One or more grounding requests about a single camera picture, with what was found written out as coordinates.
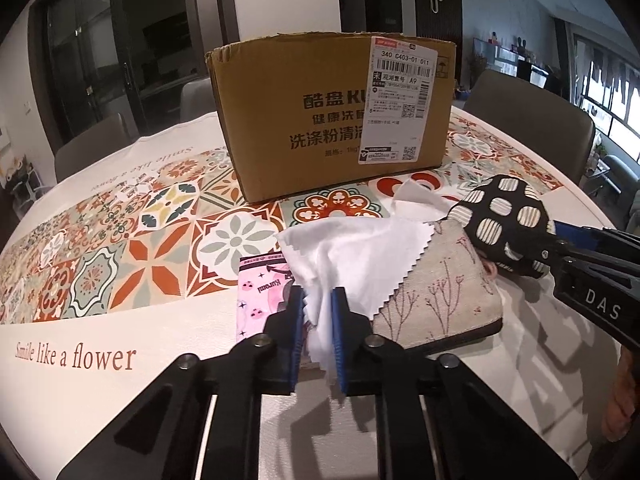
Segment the person right hand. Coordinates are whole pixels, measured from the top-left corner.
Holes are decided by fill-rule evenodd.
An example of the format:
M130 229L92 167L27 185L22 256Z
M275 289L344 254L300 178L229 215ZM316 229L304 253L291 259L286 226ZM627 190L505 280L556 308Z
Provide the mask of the person right hand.
M638 354L625 347L620 348L620 360L601 422L603 437L608 442L622 440L629 431L639 406L639 383L634 376L638 369Z

